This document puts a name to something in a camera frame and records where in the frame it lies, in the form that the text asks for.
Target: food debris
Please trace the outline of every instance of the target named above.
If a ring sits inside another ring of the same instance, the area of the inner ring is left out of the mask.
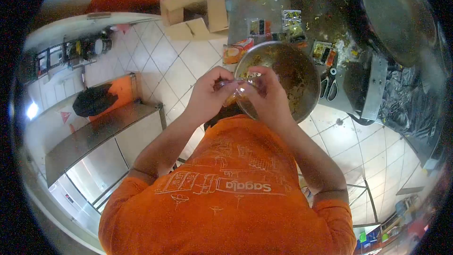
[[[300,42],[297,44],[297,48],[303,48],[303,47],[308,47],[308,43],[307,42]]]

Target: stainless steel counter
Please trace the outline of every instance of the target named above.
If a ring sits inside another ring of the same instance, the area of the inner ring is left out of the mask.
[[[308,38],[308,46],[302,51],[310,54],[315,40],[322,42],[335,43],[342,41],[347,47],[354,45],[352,32],[348,24],[347,16],[348,0],[231,0],[232,11],[230,12],[230,28],[228,43],[235,43],[245,39],[247,36],[247,19],[263,18],[272,22],[271,31],[281,32],[281,12],[282,10],[293,9],[302,10],[302,21]],[[255,41],[255,44],[262,43],[263,39]],[[363,52],[371,52],[370,49],[362,47]],[[320,99],[321,105],[326,105],[340,111],[351,113],[357,117],[355,111],[356,102],[359,98],[364,98],[358,92],[362,84],[367,81],[345,81],[350,77],[357,75],[350,74],[348,71],[357,71],[357,68],[363,68],[366,64],[366,58],[369,55],[362,53],[357,59],[348,61],[348,53],[338,60],[336,80],[339,85],[337,97],[328,102],[326,99]],[[321,74],[326,72],[325,66],[318,66]]]
[[[107,139],[154,111],[157,111],[154,107],[131,103],[109,112],[65,138],[46,155],[48,187]]]

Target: seasoning packet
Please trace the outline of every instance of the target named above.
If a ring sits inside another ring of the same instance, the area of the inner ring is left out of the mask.
[[[260,18],[251,18],[247,21],[248,36],[266,36],[269,39],[272,37],[270,32],[271,21],[260,19]]]
[[[282,10],[282,27],[283,30],[291,28],[293,25],[301,24],[301,10]]]
[[[333,44],[329,42],[314,42],[312,54],[314,62],[331,67],[336,55],[337,51]]]

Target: scissors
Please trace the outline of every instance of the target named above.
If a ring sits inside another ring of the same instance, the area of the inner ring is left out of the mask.
[[[335,80],[336,74],[337,69],[332,67],[324,80],[321,81],[321,93],[319,95],[320,99],[326,97],[327,101],[333,101],[337,97],[338,85],[337,80]]]

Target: kitchen utensil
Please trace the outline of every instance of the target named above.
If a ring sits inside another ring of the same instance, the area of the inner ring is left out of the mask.
[[[248,68],[258,65],[271,67],[279,76],[294,120],[299,123],[307,118],[318,103],[321,89],[313,60],[287,43],[264,42],[244,54],[234,73],[235,79],[248,77]],[[248,116],[258,119],[249,100],[237,103]]]
[[[338,94],[338,85],[335,76],[337,75],[336,68],[330,68],[329,73],[326,75],[326,78],[321,81],[321,94],[320,99],[326,97],[327,101],[333,101]]]
[[[419,60],[419,50],[426,41],[426,44],[435,41],[429,9],[412,2],[351,0],[349,4],[351,23],[359,39],[404,67],[412,67]]]

